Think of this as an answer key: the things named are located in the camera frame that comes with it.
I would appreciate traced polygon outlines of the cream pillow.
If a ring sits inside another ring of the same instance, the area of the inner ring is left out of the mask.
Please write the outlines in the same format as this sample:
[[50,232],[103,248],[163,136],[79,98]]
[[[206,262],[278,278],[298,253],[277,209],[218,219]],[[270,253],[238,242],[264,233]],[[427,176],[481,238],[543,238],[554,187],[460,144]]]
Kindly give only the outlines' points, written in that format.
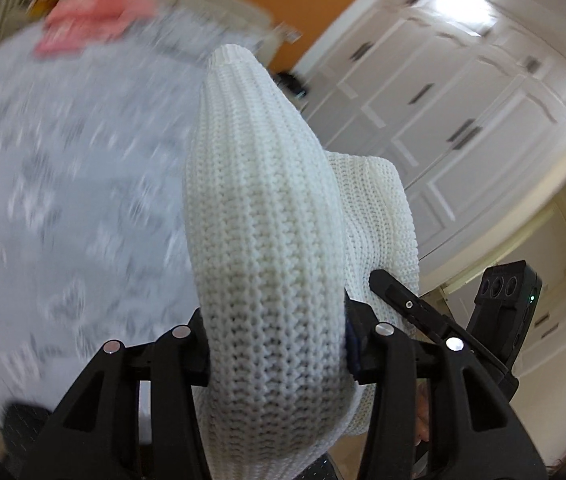
[[273,15],[249,0],[159,0],[167,6],[186,6],[187,9],[209,15],[220,24],[234,30],[272,32]]

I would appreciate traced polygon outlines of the white panelled wardrobe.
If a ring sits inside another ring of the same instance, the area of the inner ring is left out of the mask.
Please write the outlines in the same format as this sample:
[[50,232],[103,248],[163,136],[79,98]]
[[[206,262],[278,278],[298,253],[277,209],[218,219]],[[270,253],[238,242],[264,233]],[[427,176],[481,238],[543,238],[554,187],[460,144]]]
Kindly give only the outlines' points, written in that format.
[[354,0],[297,68],[326,148],[399,171],[423,292],[566,181],[566,0]]

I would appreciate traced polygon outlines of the pink garment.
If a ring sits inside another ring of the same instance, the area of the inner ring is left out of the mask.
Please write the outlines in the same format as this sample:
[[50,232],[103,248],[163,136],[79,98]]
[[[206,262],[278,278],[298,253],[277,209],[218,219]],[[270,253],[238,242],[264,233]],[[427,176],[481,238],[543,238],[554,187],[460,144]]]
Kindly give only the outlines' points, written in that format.
[[76,54],[120,38],[136,21],[154,18],[156,0],[60,0],[33,50],[37,58]]

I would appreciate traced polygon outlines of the grey butterfly-pattern bedspread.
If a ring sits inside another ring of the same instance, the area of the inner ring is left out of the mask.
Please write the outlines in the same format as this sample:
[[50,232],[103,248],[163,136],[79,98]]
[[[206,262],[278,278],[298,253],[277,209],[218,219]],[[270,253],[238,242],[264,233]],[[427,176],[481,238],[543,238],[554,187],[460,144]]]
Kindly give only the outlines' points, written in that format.
[[0,45],[0,425],[54,408],[108,339],[144,344],[197,304],[182,179],[210,53],[258,32],[187,9],[40,58]]

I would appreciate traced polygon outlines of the white knitted sweater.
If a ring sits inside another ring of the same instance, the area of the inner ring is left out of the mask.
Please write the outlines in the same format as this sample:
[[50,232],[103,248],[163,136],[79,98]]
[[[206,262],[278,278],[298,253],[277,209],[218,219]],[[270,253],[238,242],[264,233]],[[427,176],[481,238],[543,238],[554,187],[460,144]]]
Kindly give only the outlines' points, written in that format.
[[184,179],[210,349],[195,396],[216,479],[291,479],[364,434],[374,390],[346,364],[347,299],[399,328],[368,286],[420,287],[412,212],[387,159],[326,151],[252,53],[214,50]]

